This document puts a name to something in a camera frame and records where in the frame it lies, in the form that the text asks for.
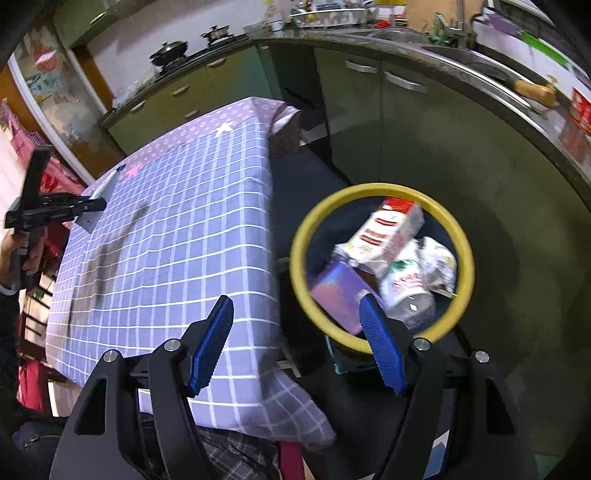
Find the person left hand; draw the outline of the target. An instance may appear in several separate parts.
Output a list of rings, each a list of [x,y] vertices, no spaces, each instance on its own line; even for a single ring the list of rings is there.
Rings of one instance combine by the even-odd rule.
[[[35,242],[29,233],[19,233],[14,229],[6,232],[1,242],[1,285],[13,290],[20,285],[20,274],[33,275],[37,272],[44,248],[47,228],[38,230]]]

